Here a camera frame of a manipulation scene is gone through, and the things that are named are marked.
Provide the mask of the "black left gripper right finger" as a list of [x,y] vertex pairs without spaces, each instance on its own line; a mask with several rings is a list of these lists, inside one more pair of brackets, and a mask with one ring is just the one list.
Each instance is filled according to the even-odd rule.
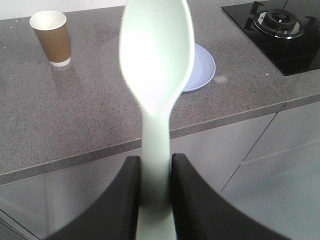
[[171,204],[179,240],[281,240],[213,190],[186,155],[171,160]]

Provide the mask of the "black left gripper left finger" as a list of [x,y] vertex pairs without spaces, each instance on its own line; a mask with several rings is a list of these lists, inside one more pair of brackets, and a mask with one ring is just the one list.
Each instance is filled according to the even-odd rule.
[[48,240],[134,240],[140,204],[141,158],[128,156],[102,195]]

